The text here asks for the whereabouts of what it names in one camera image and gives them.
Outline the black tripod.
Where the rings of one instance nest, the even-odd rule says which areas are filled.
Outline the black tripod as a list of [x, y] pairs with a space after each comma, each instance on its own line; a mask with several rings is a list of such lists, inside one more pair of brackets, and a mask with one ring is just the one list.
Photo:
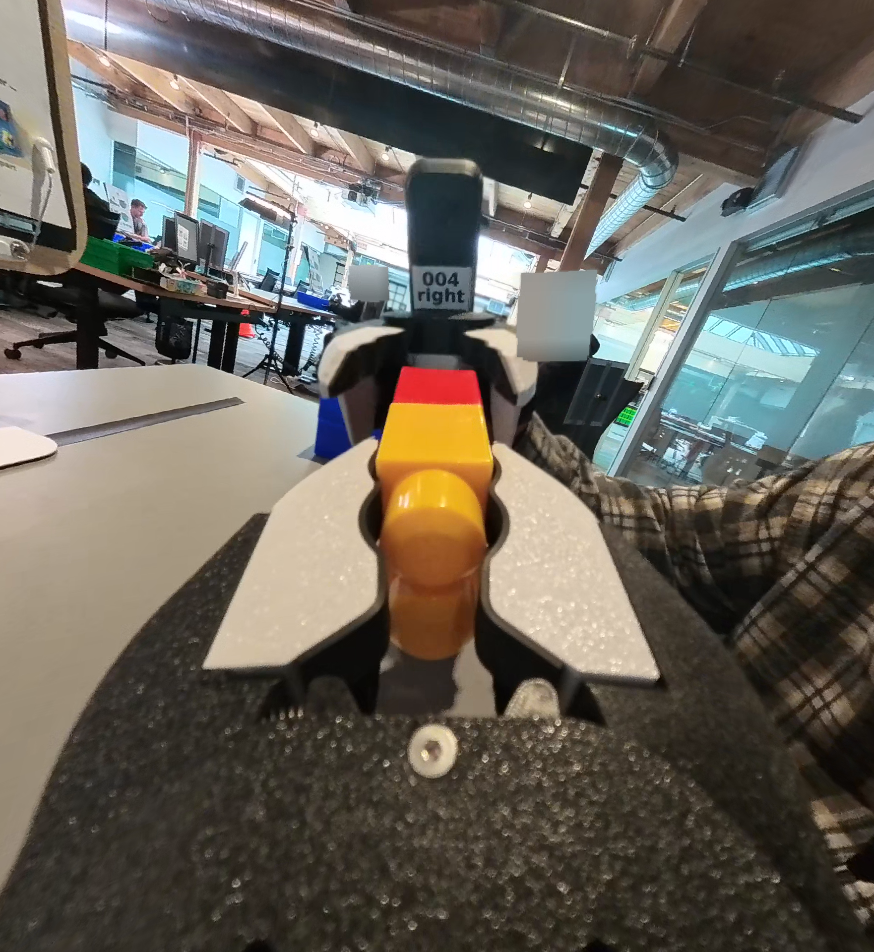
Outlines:
[[268, 386], [270, 376], [275, 376], [279, 380], [281, 385], [285, 388], [285, 390], [292, 396], [295, 394], [295, 391], [288, 385], [288, 380], [286, 376], [284, 375], [284, 372], [282, 369], [284, 364], [282, 363], [282, 361], [279, 360], [278, 355], [276, 353], [276, 341], [277, 341], [277, 334], [279, 330], [280, 319], [283, 316], [282, 311], [283, 311], [284, 298], [285, 298], [285, 282], [288, 275], [289, 258], [293, 249], [293, 232], [295, 229], [295, 225], [297, 224], [297, 218], [298, 216], [297, 216], [297, 211], [295, 210], [295, 208], [290, 208], [289, 222], [288, 222], [288, 242], [286, 244], [283, 265], [282, 265], [279, 278], [276, 279], [276, 282], [273, 283], [273, 287], [277, 288], [277, 291], [275, 292], [276, 301], [275, 301], [274, 314], [270, 317], [271, 336], [268, 341], [267, 350], [265, 352], [264, 358], [260, 360], [260, 362], [255, 367], [253, 367], [251, 371], [249, 371], [247, 374], [244, 375], [244, 378], [247, 379], [254, 373], [258, 372], [258, 370], [262, 369], [263, 370], [262, 383], [264, 386], [266, 387]]

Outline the yellow two-stud mega block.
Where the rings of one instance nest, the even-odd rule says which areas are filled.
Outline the yellow two-stud mega block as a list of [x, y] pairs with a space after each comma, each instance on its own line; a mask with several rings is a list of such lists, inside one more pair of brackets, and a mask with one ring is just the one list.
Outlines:
[[390, 637], [412, 658], [454, 658], [473, 637], [493, 470], [478, 405], [395, 403], [388, 411], [375, 458], [379, 546]]

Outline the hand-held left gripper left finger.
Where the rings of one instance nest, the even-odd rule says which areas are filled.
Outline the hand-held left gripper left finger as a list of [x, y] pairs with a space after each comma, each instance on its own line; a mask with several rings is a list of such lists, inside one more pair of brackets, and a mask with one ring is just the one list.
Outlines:
[[206, 671], [304, 672], [356, 637], [347, 673], [373, 668], [387, 643], [386, 577], [369, 528], [378, 501], [365, 439], [313, 470], [267, 515], [205, 655]]

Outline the black mesh chair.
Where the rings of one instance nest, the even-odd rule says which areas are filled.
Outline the black mesh chair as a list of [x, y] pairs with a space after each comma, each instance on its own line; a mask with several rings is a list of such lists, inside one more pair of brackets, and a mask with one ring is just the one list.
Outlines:
[[155, 349], [159, 363], [182, 363], [191, 360], [193, 324], [188, 319], [157, 317]]

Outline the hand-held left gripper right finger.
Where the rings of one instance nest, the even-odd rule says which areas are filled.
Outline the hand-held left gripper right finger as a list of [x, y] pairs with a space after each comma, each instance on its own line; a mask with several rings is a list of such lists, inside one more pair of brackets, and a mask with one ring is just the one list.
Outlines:
[[587, 684], [657, 684], [658, 664], [593, 512], [561, 482], [501, 443], [488, 514], [500, 531], [481, 572], [478, 636], [484, 665], [502, 672], [489, 639], [501, 635], [556, 675]]

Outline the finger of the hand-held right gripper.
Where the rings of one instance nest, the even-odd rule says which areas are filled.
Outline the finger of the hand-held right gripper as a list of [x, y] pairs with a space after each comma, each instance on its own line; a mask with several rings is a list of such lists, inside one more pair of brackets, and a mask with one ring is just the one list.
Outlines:
[[401, 369], [399, 327], [355, 326], [329, 338], [318, 368], [320, 395], [338, 402], [352, 445], [383, 425]]
[[478, 329], [476, 342], [476, 370], [491, 442], [514, 448], [534, 410], [538, 364], [518, 355], [512, 329]]

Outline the black computer monitors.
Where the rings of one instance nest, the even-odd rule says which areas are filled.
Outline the black computer monitors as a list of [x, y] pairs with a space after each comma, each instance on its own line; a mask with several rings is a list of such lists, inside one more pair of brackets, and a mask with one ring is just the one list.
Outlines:
[[161, 247], [179, 262], [215, 278], [226, 272], [229, 238], [230, 231], [181, 212], [163, 219]]

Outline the person's plaid-shirted torso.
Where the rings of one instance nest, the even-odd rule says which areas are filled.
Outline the person's plaid-shirted torso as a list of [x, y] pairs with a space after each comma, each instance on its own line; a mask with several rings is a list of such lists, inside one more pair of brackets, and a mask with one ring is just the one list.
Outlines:
[[788, 743], [812, 820], [874, 949], [874, 530], [766, 522], [773, 586], [736, 649]]

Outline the blue plastic bin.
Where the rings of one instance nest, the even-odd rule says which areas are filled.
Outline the blue plastic bin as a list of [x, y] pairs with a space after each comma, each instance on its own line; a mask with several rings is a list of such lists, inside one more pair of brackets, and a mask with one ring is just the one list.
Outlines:
[[321, 398], [317, 416], [314, 456], [330, 461], [352, 446], [348, 427], [338, 398]]

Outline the stack of green bins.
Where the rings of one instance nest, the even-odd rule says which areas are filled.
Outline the stack of green bins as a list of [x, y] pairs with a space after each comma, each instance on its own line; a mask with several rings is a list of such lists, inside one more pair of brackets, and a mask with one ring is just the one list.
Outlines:
[[130, 245], [89, 236], [80, 264], [113, 275], [133, 278], [137, 269], [155, 268], [153, 256]]

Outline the red one-stud mega block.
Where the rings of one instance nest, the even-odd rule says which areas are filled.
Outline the red one-stud mega block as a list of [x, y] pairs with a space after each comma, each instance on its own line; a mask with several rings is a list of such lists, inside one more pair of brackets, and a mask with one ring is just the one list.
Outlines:
[[478, 376], [469, 369], [407, 365], [401, 369], [392, 403], [427, 406], [479, 406]]

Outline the person's right forearm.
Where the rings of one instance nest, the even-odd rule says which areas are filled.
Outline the person's right forearm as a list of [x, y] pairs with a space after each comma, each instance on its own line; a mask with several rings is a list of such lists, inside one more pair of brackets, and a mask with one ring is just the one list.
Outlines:
[[801, 590], [848, 616], [874, 604], [874, 442], [727, 485], [610, 477], [537, 414], [517, 451], [642, 553], [707, 624], [729, 632], [757, 605]]

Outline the wooden desk with black legs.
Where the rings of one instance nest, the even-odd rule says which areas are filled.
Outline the wooden desk with black legs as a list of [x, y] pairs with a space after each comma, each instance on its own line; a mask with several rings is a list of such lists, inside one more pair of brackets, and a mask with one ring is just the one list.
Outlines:
[[[274, 314], [276, 295], [240, 291], [238, 296], [250, 313], [262, 318], [259, 325], [262, 330], [255, 331], [255, 338], [265, 346], [265, 355], [271, 336], [270, 317]], [[284, 364], [284, 375], [287, 378], [299, 377], [302, 371], [315, 370], [324, 351], [325, 338], [333, 330], [332, 314], [302, 305], [285, 295], [276, 341], [276, 353]]]
[[84, 291], [93, 287], [110, 291], [121, 289], [155, 297], [159, 305], [157, 314], [163, 318], [209, 322], [211, 330], [206, 363], [226, 373], [235, 371], [240, 324], [263, 325], [265, 316], [274, 312], [272, 306], [234, 295], [218, 299], [207, 294], [171, 292], [83, 264], [76, 265], [62, 278]]

